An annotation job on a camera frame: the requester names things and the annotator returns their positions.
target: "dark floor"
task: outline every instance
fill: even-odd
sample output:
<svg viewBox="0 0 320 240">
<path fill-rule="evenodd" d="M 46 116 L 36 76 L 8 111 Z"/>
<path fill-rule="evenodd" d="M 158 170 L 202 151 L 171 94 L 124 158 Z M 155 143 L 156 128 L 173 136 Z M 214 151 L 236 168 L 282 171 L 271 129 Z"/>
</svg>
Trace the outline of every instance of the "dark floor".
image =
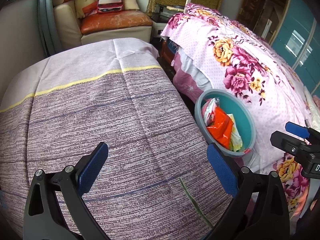
<svg viewBox="0 0 320 240">
<path fill-rule="evenodd" d="M 150 42 L 160 53 L 161 51 L 161 45 L 162 45 L 162 41 L 160 40 L 160 38 L 154 38 L 151 40 Z M 170 79 L 170 81 L 172 82 L 174 75 L 176 74 L 175 70 L 173 67 L 171 67 L 171 65 L 165 61 L 163 58 L 158 57 L 157 61 L 159 62 L 159 65 L 163 68 L 164 72 L 167 74 L 168 78 Z M 186 95 L 180 93 L 180 96 L 183 100 L 183 102 L 186 104 L 187 108 L 189 109 L 190 113 L 192 115 L 194 115 L 195 113 L 195 104 L 190 100 L 190 98 L 188 98 Z"/>
</svg>

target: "metal screw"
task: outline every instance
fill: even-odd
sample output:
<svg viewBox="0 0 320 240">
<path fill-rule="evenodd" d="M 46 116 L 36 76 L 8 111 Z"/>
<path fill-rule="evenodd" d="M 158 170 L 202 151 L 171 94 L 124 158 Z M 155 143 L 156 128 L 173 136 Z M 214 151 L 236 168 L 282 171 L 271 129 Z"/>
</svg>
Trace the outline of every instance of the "metal screw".
<svg viewBox="0 0 320 240">
<path fill-rule="evenodd" d="M 73 166 L 67 166 L 64 170 L 66 172 L 71 172 L 71 171 L 73 171 Z"/>
<path fill-rule="evenodd" d="M 241 168 L 241 171 L 243 172 L 243 173 L 249 173 L 249 168 L 247 168 L 247 167 L 242 167 Z"/>
<path fill-rule="evenodd" d="M 275 178 L 278 177 L 278 173 L 276 171 L 272 171 L 271 175 L 272 175 L 272 177 L 275 177 Z"/>
<path fill-rule="evenodd" d="M 40 176 L 42 174 L 42 170 L 37 170 L 36 171 L 36 176 Z"/>
</svg>

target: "pink floral bedspread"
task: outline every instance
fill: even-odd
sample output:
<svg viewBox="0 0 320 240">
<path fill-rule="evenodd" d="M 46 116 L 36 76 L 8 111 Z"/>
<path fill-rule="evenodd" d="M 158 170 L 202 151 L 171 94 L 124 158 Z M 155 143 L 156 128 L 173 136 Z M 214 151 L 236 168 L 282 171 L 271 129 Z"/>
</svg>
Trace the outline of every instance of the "pink floral bedspread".
<svg viewBox="0 0 320 240">
<path fill-rule="evenodd" d="M 260 172 L 280 173 L 293 214 L 308 180 L 300 175 L 301 166 L 291 155 L 271 146 L 270 136 L 275 130 L 285 132 L 289 121 L 305 126 L 305 119 L 310 119 L 299 77 L 263 39 L 200 5 L 188 4 L 187 13 L 172 17 L 161 35 L 183 49 L 212 88 L 243 100 L 256 125 L 253 150 Z"/>
</svg>

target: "bed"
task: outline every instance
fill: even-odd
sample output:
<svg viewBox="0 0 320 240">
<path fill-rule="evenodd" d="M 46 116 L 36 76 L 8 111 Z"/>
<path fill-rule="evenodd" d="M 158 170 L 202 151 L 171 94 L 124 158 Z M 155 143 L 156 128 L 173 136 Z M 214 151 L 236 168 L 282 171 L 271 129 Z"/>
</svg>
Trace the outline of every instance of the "bed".
<svg viewBox="0 0 320 240">
<path fill-rule="evenodd" d="M 290 216 L 309 182 L 288 153 L 271 146 L 275 130 L 285 124 L 305 126 L 311 114 L 304 86 L 287 63 L 260 37 L 217 10 L 189 3 L 175 14 L 162 32 L 179 46 L 172 66 L 173 84 L 193 102 L 203 91 L 221 89 L 241 99 L 255 121 L 257 140 L 252 158 L 243 158 L 252 171 L 280 174 Z"/>
<path fill-rule="evenodd" d="M 75 164 L 100 141 L 109 157 L 83 199 L 111 239 L 201 239 L 218 221 L 231 197 L 157 56 L 141 40 L 102 41 L 12 80 L 0 107 L 0 210 L 20 236 L 34 172 Z"/>
</svg>

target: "brown door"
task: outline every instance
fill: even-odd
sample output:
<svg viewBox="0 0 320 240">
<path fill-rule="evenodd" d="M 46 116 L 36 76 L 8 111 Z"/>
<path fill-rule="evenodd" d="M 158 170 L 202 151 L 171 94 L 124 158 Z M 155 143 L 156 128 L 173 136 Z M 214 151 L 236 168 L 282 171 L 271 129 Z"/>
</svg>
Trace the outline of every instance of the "brown door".
<svg viewBox="0 0 320 240">
<path fill-rule="evenodd" d="M 253 31 L 266 0 L 244 0 L 237 21 Z"/>
</svg>

